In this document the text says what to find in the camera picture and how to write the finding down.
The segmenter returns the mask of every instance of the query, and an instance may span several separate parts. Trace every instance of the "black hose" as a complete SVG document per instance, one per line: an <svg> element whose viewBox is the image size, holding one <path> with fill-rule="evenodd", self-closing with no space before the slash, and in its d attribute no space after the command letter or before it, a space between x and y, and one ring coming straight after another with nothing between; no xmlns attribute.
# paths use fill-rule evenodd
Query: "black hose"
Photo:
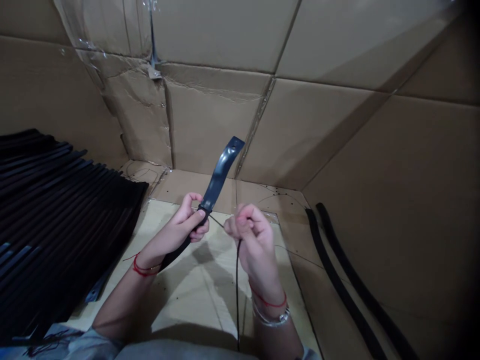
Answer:
<svg viewBox="0 0 480 360"><path fill-rule="evenodd" d="M308 216L311 236L313 237L316 251L320 256L321 263L323 264L328 278L330 279L333 287L338 293L338 296L345 305L346 309L350 313L356 327L360 331L361 337L363 338L363 341L365 341L366 347L370 351L371 356L374 359L386 360L387 356L385 355L382 347L380 346L377 337L375 336L374 332L370 328L370 325L367 323L359 308L353 301L352 297L347 291L347 288L345 288L342 279L340 279L340 276L337 274L337 271L335 270L332 262L330 261L327 250L325 249L324 243L322 242L322 237L320 236L319 225L317 223L317 219L315 218L314 212L311 209L305 209L305 211L306 215Z"/></svg>
<svg viewBox="0 0 480 360"><path fill-rule="evenodd" d="M372 295L372 293L367 289L363 281L360 279L359 275L355 271L354 267L350 263L348 257L345 255L342 246L340 245L337 235L335 234L334 227L330 221L329 213L325 206L319 202L316 205L316 209L320 214L320 219L325 230L325 235L330 243L330 246L335 253L340 265L342 266L345 274L348 276L350 283L355 288L356 292L363 300L370 312L376 317L380 325L385 330L385 333L390 338L391 343L395 347L398 355L404 360L416 360L419 357L415 353L412 346L409 344L405 336L402 334L400 329L395 325L390 316L385 312L384 308L379 304L377 299Z"/></svg>

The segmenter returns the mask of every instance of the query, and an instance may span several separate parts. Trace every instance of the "light beige cardboard sheet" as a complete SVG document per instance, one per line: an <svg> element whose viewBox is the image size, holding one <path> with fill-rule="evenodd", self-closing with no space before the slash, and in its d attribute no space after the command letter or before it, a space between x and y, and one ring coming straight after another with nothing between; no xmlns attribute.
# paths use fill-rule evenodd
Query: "light beige cardboard sheet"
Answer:
<svg viewBox="0 0 480 360"><path fill-rule="evenodd" d="M150 200L141 212L132 241L122 259L139 252L177 209L176 204ZM212 216L221 224L229 217L219 212L213 212ZM280 226L273 224L272 228L280 277L293 321L302 342L318 352ZM205 238L199 243L191 244L156 277L135 316L131 340L167 337L234 350L237 338L236 258L235 243L215 221L210 220L210 231ZM87 330L132 261L133 259L120 261L99 301L89 303L82 311L72 315L65 325ZM238 286L240 341L243 349L250 351L253 336L252 294L247 274L241 266L238 270Z"/></svg>

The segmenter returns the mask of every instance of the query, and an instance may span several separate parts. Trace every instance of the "stack of black strips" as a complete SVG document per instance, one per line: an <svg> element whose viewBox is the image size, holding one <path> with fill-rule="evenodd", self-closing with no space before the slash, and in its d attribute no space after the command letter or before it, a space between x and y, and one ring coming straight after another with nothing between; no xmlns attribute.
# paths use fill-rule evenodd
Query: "stack of black strips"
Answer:
<svg viewBox="0 0 480 360"><path fill-rule="evenodd" d="M0 346L41 344L118 260L145 182L35 129L0 136Z"/></svg>

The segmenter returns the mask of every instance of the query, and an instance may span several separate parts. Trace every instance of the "wire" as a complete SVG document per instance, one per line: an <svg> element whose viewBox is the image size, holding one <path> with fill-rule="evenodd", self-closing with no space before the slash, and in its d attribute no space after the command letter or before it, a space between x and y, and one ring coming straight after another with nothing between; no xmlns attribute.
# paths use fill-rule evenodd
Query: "wire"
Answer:
<svg viewBox="0 0 480 360"><path fill-rule="evenodd" d="M238 247L236 248L236 349L240 352L240 311L239 311L239 257L240 245L242 239L238 240Z"/></svg>
<svg viewBox="0 0 480 360"><path fill-rule="evenodd" d="M220 225L222 229L224 228L224 226L216 218L214 218L212 214L209 214L208 216L211 217L218 225Z"/></svg>

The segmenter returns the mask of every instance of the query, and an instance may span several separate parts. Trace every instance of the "red string bracelet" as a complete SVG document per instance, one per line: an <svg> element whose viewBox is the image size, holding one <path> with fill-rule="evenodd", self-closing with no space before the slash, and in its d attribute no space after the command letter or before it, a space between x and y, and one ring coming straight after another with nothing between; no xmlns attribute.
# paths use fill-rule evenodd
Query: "red string bracelet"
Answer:
<svg viewBox="0 0 480 360"><path fill-rule="evenodd" d="M154 275L157 275L160 271L160 265L162 265L162 263L159 263L158 265L155 265L153 267L150 267L150 268L142 268L142 267L139 267L137 265L137 256L140 254L140 251L137 252L135 255L133 256L130 256L129 258L126 258L124 259L123 261L126 261L126 260L129 260L133 257L135 257L133 259L133 271L136 272L137 274L140 274L141 276L143 276L144 278L148 277L148 276L154 276ZM154 270L155 268L159 268L157 272L148 272L148 271L152 271Z"/></svg>
<svg viewBox="0 0 480 360"><path fill-rule="evenodd" d="M287 293L285 291L283 292L283 294L285 295L285 299L283 300L283 302L280 305L274 305L269 302L266 302L264 298L261 297L259 293L254 290L254 288L252 287L252 284L250 283L250 280L248 280L248 284L250 285L251 292L254 293L265 306L270 306L272 308L282 308L287 303Z"/></svg>

